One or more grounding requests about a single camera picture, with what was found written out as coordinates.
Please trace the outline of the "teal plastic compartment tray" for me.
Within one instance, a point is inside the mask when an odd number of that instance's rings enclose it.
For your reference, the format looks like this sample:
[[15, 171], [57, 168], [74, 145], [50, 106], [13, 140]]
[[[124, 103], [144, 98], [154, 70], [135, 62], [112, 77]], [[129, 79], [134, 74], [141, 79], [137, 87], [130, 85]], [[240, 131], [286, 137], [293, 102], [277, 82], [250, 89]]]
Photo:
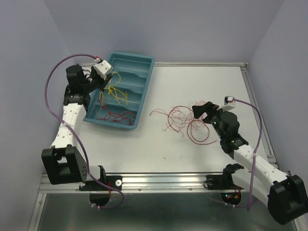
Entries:
[[155, 58], [147, 55], [113, 52], [108, 62], [112, 79], [104, 92], [91, 93], [85, 122], [112, 128], [133, 130], [141, 120]]

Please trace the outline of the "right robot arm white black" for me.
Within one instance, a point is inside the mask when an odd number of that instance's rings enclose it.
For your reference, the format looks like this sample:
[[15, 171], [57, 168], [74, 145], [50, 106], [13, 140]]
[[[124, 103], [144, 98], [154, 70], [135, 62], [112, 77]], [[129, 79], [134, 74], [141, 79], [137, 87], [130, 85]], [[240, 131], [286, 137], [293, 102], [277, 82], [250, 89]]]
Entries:
[[247, 208], [251, 208], [256, 198], [266, 205], [276, 222], [285, 225], [308, 212], [304, 182], [299, 176], [290, 176], [270, 164], [239, 134], [238, 118], [230, 112], [235, 102], [233, 97], [225, 97], [223, 106], [212, 102], [192, 106], [194, 118], [206, 114], [203, 122], [213, 126], [222, 150], [235, 161], [221, 175], [208, 175], [207, 187], [228, 190], [238, 186], [249, 192]]

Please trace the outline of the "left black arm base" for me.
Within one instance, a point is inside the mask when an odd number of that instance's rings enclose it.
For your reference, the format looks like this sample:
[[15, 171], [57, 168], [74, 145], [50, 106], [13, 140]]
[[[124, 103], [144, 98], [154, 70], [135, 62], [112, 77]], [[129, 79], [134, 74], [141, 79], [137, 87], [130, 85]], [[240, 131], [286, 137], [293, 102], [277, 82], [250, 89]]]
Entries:
[[[119, 206], [124, 201], [122, 192], [123, 177], [121, 175], [101, 176], [98, 182], [90, 180], [80, 183], [80, 192], [89, 192], [89, 201], [92, 207], [99, 210]], [[120, 196], [118, 202], [111, 202], [112, 193]]]

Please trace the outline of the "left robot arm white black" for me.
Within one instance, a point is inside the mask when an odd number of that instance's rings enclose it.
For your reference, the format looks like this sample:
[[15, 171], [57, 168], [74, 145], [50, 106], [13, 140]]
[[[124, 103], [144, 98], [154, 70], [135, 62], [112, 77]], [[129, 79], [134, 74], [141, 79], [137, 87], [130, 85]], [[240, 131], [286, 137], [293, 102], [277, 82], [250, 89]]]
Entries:
[[86, 181], [89, 176], [88, 159], [84, 151], [78, 150], [79, 131], [90, 104], [90, 93], [103, 90], [112, 78], [113, 67], [102, 61], [90, 68], [87, 77], [82, 66], [68, 67], [68, 84], [64, 92], [63, 116], [50, 148], [44, 149], [41, 158], [53, 185]]

